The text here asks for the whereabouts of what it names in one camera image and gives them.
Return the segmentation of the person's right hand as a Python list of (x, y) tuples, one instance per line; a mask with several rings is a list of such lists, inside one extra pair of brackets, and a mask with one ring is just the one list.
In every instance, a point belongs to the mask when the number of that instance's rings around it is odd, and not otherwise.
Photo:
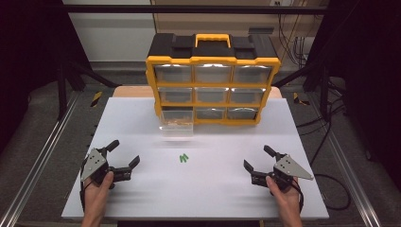
[(276, 199), (280, 212), (286, 211), (294, 212), (295, 214), (300, 213), (300, 194), (295, 188), (291, 187), (288, 192), (284, 193), (279, 189), (278, 184), (270, 176), (266, 178), (266, 181), (271, 194)]

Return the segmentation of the pile of brown screws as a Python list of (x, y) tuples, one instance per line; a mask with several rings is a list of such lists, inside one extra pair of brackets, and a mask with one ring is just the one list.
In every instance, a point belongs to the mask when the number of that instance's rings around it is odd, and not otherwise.
[(169, 127), (189, 127), (193, 121), (188, 118), (168, 118), (163, 121), (163, 124)]

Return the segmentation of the yellow and black organizer box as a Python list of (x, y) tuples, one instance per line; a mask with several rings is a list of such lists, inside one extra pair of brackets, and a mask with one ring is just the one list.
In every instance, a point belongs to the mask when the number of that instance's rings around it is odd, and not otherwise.
[[(146, 58), (146, 75), (148, 84), (155, 98), (155, 114), (161, 117), (158, 108), (158, 92), (156, 88), (154, 67), (159, 64), (195, 65), (203, 63), (222, 63), (229, 65), (267, 65), (272, 68), (269, 79), (269, 95), (271, 84), (278, 73), (281, 62), (268, 38), (259, 35), (236, 37), (229, 34), (195, 34), (179, 36), (172, 33), (158, 33), (154, 36)], [(228, 123), (195, 123), (195, 124), (224, 124), (224, 125), (256, 125), (261, 119), (261, 113), (254, 122)]]

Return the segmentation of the black horizontal crossbar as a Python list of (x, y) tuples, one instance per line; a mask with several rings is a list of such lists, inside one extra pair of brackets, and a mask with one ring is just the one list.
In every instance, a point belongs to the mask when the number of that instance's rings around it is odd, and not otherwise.
[(326, 14), (325, 7), (251, 7), (251, 6), (184, 6), (184, 5), (63, 5), (75, 13), (217, 13), (217, 14)]

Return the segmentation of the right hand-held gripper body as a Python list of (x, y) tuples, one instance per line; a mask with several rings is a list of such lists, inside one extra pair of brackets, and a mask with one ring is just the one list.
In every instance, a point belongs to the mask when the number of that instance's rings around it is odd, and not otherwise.
[(276, 160), (271, 172), (255, 171), (251, 167), (252, 184), (267, 187), (266, 177), (270, 176), (281, 191), (288, 191), (292, 186), (294, 178), (314, 179), (309, 172), (295, 162), (288, 154), (275, 153), (271, 157)]

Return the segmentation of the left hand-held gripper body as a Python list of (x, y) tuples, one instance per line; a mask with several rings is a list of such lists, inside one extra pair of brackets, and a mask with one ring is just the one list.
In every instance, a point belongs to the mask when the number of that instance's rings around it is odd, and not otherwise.
[(110, 189), (114, 189), (117, 182), (129, 181), (131, 179), (131, 165), (115, 168), (110, 166), (107, 160), (107, 153), (111, 148), (92, 148), (84, 159), (80, 172), (80, 188), (85, 189), (85, 181), (101, 185), (108, 172), (113, 173), (113, 182)]

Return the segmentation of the yellow and black hazard tape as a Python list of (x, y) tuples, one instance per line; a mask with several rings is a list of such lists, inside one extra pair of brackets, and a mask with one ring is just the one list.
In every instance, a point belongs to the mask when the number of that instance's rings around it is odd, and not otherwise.
[(298, 93), (293, 93), (293, 102), (294, 104), (301, 104), (304, 106), (309, 106), (310, 102), (307, 100), (301, 100), (298, 96)]
[(100, 92), (100, 91), (96, 92), (94, 95), (94, 98), (91, 102), (90, 107), (95, 107), (97, 105), (98, 101), (100, 100), (101, 96), (102, 96), (102, 92)]

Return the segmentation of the black curtain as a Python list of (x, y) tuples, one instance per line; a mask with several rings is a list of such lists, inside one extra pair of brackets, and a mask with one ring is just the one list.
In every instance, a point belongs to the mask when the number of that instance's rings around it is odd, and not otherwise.
[(61, 69), (76, 90), (85, 87), (72, 62), (90, 65), (62, 0), (0, 0), (0, 153), (26, 113), (28, 95)]
[(345, 81), (365, 146), (401, 192), (401, 0), (328, 0), (309, 58)]

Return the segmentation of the person's left hand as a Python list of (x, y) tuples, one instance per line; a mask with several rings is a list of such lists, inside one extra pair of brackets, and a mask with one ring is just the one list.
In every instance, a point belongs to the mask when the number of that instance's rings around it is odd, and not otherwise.
[(90, 179), (84, 182), (86, 215), (90, 213), (101, 214), (105, 212), (109, 195), (109, 188), (113, 183), (113, 173), (108, 172), (101, 185), (96, 185)]

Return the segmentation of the clear drawer with brown screws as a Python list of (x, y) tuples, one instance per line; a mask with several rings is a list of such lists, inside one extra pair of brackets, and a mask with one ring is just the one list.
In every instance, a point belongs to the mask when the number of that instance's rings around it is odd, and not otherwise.
[[(193, 121), (189, 127), (169, 127), (163, 124), (163, 121), (168, 118), (188, 118)], [(162, 111), (160, 117), (160, 130), (167, 137), (190, 137), (193, 135), (194, 119), (192, 111)]]

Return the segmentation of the aluminium floor rail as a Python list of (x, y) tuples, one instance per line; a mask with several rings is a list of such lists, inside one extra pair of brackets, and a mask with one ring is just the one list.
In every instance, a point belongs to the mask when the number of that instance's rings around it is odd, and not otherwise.
[(357, 177), (351, 163), (347, 160), (346, 154), (340, 145), (340, 141), (332, 130), (332, 117), (335, 111), (342, 110), (343, 104), (340, 104), (341, 99), (337, 98), (333, 101), (326, 102), (327, 107), (322, 107), (318, 96), (313, 93), (307, 93), (307, 98), (310, 101), (311, 107), (315, 113), (322, 119), (322, 128), (324, 137), (321, 141), (321, 146), (326, 144), (334, 157), (335, 163), (338, 166), (340, 174), (345, 182), (350, 193), (350, 198), (354, 202), (359, 215), (365, 227), (382, 227), (382, 224), (373, 208), (368, 196)]
[(36, 158), (33, 167), (27, 174), (22, 186), (20, 187), (18, 193), (14, 197), (11, 205), (6, 210), (5, 214), (0, 218), (0, 227), (14, 227), (18, 218), (20, 217), (26, 203), (35, 188), (37, 182), (39, 181), (44, 168), (58, 144), (61, 135), (67, 125), (72, 112), (75, 110), (77, 102), (81, 96), (81, 92), (73, 92), (68, 100), (67, 109), (65, 114), (59, 119), (50, 135), (47, 137), (41, 152)]

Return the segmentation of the grid of clear plastic drawers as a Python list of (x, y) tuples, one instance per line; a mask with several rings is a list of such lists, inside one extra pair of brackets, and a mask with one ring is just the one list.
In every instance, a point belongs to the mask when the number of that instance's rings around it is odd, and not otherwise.
[(254, 122), (269, 95), (267, 65), (159, 64), (154, 67), (161, 111), (192, 111), (195, 123)]

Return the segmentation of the black metal stand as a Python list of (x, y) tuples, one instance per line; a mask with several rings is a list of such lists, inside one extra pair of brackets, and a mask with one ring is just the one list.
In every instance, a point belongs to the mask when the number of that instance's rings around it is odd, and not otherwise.
[(323, 61), (312, 61), (289, 76), (279, 79), (272, 85), (274, 87), (281, 88), (301, 76), (306, 76), (306, 80), (303, 85), (305, 92), (313, 92), (317, 87), (320, 87), (319, 113), (323, 119), (327, 121), (329, 119), (327, 100), (329, 76), (328, 69)]
[(84, 67), (77, 62), (69, 61), (62, 63), (57, 69), (57, 83), (59, 93), (59, 115), (58, 119), (61, 120), (67, 113), (67, 96), (66, 96), (66, 83), (68, 80), (70, 85), (75, 91), (82, 91), (85, 88), (85, 82), (81, 75), (89, 76), (101, 84), (109, 87), (116, 88), (118, 84), (108, 79), (103, 78), (101, 75), (95, 73), (91, 68)]

